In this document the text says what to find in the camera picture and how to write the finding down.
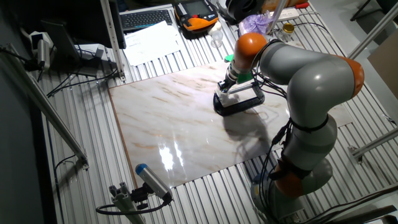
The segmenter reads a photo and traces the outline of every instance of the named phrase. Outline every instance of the screen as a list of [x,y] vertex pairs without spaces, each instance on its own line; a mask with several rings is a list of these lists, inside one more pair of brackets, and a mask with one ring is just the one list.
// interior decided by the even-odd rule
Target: screen
[[202,1],[186,3],[185,7],[187,8],[188,13],[191,15],[208,14],[209,13],[209,8]]

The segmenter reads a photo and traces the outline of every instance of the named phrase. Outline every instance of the monitor stand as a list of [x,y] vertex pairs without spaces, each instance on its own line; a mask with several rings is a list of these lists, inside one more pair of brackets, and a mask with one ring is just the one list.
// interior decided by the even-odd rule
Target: monitor stand
[[[51,70],[96,77],[103,60],[97,56],[91,59],[81,57],[83,54],[76,50],[75,44],[66,29],[66,22],[58,19],[43,19],[42,25],[57,48],[54,60],[50,64]],[[109,67],[110,69],[116,68],[117,65],[111,62]]]

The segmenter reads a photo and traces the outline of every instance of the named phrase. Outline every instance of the floor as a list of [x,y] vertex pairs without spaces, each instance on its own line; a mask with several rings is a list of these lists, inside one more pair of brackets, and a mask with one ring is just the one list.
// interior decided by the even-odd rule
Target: floor
[[[325,24],[334,34],[336,41],[342,49],[349,54],[362,40],[367,33],[382,19],[382,12],[375,12],[356,22],[349,19],[364,4],[365,0],[316,0],[311,1],[313,7],[321,14]],[[379,9],[377,2],[371,1],[362,13]],[[373,66],[367,60],[368,56],[382,43],[384,39],[396,30],[396,25],[391,22],[384,31],[356,58],[365,71],[365,81],[372,89],[378,100],[386,110],[386,113],[395,121],[398,120],[398,100],[388,89],[377,74]]]

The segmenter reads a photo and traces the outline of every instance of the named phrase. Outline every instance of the keyboard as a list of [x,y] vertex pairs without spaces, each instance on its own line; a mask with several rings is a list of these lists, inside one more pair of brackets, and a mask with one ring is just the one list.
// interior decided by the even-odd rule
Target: keyboard
[[167,25],[172,24],[172,19],[168,10],[156,10],[147,12],[134,12],[120,15],[122,21],[123,32],[134,32],[146,27],[153,26],[162,21],[166,21]]

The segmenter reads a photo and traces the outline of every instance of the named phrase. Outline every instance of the purple plastic bag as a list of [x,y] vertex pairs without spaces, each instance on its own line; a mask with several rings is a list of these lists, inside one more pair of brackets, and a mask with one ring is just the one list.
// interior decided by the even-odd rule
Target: purple plastic bag
[[270,24],[274,19],[270,16],[269,11],[265,14],[251,15],[243,19],[239,23],[239,30],[241,35],[247,34],[249,32],[256,32],[258,34],[266,35],[268,31],[268,24]]

